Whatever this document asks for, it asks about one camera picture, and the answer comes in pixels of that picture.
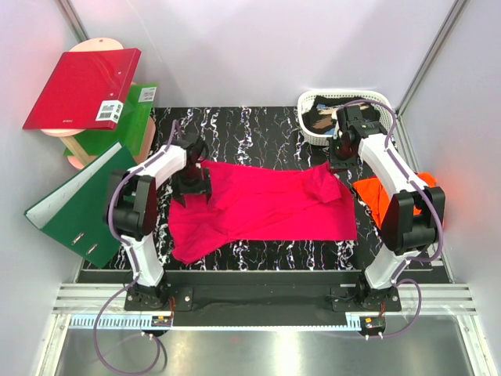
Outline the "magenta pink t shirt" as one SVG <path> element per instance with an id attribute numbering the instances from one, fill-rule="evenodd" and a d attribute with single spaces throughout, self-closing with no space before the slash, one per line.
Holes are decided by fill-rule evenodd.
<path id="1" fill-rule="evenodd" d="M 172 201 L 168 229 L 174 259 L 189 264 L 235 240 L 356 240 L 350 190 L 330 164 L 301 170 L 205 161 L 212 198 L 189 195 L 186 208 Z"/>

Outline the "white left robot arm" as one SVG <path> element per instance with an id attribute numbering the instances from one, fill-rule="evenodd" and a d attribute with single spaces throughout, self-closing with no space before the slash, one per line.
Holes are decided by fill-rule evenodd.
<path id="1" fill-rule="evenodd" d="M 110 176 L 104 221 L 127 252 L 133 280 L 144 287 L 142 301 L 153 310 L 163 309 L 169 299 L 167 288 L 160 286 L 164 269 L 153 240 L 157 190 L 171 180 L 173 198 L 181 206 L 189 195 L 209 200 L 210 172 L 201 166 L 206 155 L 204 139 L 190 133 L 163 145 L 141 164 L 127 171 L 115 170 Z"/>

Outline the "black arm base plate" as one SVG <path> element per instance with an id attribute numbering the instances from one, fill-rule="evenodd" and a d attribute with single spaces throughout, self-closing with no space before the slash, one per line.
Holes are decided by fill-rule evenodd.
<path id="1" fill-rule="evenodd" d="M 330 309 L 336 313 L 379 312 L 397 313 L 402 310 L 395 288 L 360 302 L 352 285 L 171 285 L 160 291 L 156 298 L 131 289 L 125 298 L 127 311 L 168 310 L 189 312 L 212 306 L 299 306 Z"/>

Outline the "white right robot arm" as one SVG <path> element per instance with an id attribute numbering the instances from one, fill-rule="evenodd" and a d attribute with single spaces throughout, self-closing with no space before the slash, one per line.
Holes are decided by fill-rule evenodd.
<path id="1" fill-rule="evenodd" d="M 337 111 L 339 131 L 329 141 L 330 167 L 347 169 L 357 160 L 366 162 L 390 200 L 380 237 L 383 246 L 366 267 L 355 291 L 364 310 L 373 310 L 384 300 L 383 292 L 412 261 L 431 263 L 442 255 L 445 192 L 424 182 L 398 154 L 391 135 L 379 121 L 367 121 L 356 99 Z"/>

